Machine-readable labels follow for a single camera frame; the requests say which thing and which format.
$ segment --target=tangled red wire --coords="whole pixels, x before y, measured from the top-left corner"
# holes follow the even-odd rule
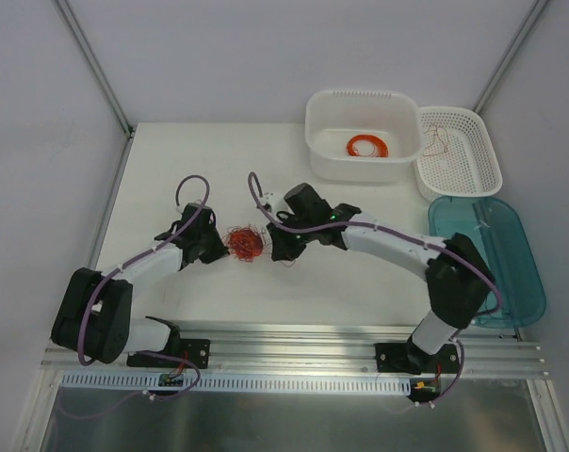
[[[228,231],[224,243],[237,259],[245,262],[252,262],[264,252],[266,246],[264,234],[254,226],[232,228]]]

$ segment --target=coiled orange wire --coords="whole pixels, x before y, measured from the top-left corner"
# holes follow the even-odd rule
[[[368,141],[371,143],[374,146],[372,153],[370,155],[360,155],[354,146],[358,141]],[[388,157],[389,149],[385,142],[379,137],[375,137],[374,135],[356,135],[348,141],[348,154],[354,157]]]

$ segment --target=white plastic basket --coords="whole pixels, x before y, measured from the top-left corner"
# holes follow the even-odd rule
[[[425,152],[415,161],[420,194],[429,201],[496,194],[502,174],[479,115],[453,106],[424,106],[420,116],[426,135]]]
[[[348,155],[346,146],[356,135],[382,139],[389,156]],[[395,182],[423,151],[418,106],[390,91],[317,92],[305,112],[305,141],[312,171],[335,181]]]

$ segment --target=transparent blue container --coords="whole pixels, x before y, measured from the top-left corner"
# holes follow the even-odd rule
[[[526,327],[545,313],[546,296],[528,238],[516,212],[497,198],[435,200],[429,208],[431,235],[450,238],[467,235],[496,278],[504,299],[500,312],[480,316],[485,328]],[[496,306],[490,294],[481,310]]]

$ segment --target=metal corner post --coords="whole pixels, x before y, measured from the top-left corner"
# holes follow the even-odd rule
[[[77,44],[77,47],[79,48],[79,51],[81,52],[82,56],[88,63],[89,69],[91,70],[92,75],[96,79],[99,88],[105,95],[106,101],[108,102],[111,110],[113,111],[113,115],[115,115],[115,119],[119,123],[121,129],[123,130],[123,133],[126,136],[130,137],[134,128],[127,119],[127,117],[125,116],[125,112],[123,111],[123,108],[119,100],[117,99],[117,96],[115,95],[115,91],[113,91],[113,88],[111,87],[110,83],[108,83],[108,79],[106,78],[105,72],[103,71],[100,62],[98,61],[98,58],[94,54],[89,44],[88,38],[84,33],[84,30],[81,27],[79,21],[77,20],[77,17],[75,16],[75,13],[73,11],[73,8],[71,7],[71,4],[69,3],[69,0],[52,0],[52,2],[55,4],[58,14],[64,21],[65,25],[67,25],[67,28],[69,28],[71,34],[73,35],[73,38],[75,40],[75,43]]]
[[[528,380],[528,388],[546,450],[569,452],[569,429],[559,407],[553,381]]]
[[[540,19],[543,17],[543,13],[551,3],[552,0],[536,0],[531,6],[531,9],[524,18],[523,22],[519,25],[519,28],[512,37],[511,43],[504,51],[502,58],[496,65],[496,68],[490,76],[488,83],[485,85],[485,88],[481,92],[480,97],[473,107],[473,111],[475,111],[478,115],[481,114],[483,109],[487,106],[489,101],[496,93],[496,89],[500,85],[500,82],[504,78],[504,75],[511,67],[519,51],[524,47],[529,35],[535,28],[536,24],[539,23]]]
[[[125,164],[127,163],[127,157],[130,154],[130,149],[132,148],[133,141],[134,139],[130,137],[125,141],[125,143],[123,143],[123,148],[117,162],[117,167],[113,172],[110,189],[108,190],[103,206],[103,213],[98,222],[98,226],[96,227],[92,246],[86,258],[86,266],[89,266],[90,268],[96,268],[96,264],[98,263],[98,257],[100,256],[100,251],[105,240],[106,230],[108,229],[108,221],[111,218],[111,212],[113,211],[113,206],[115,205],[115,200],[117,199],[119,185],[122,182],[123,173],[125,172]]]

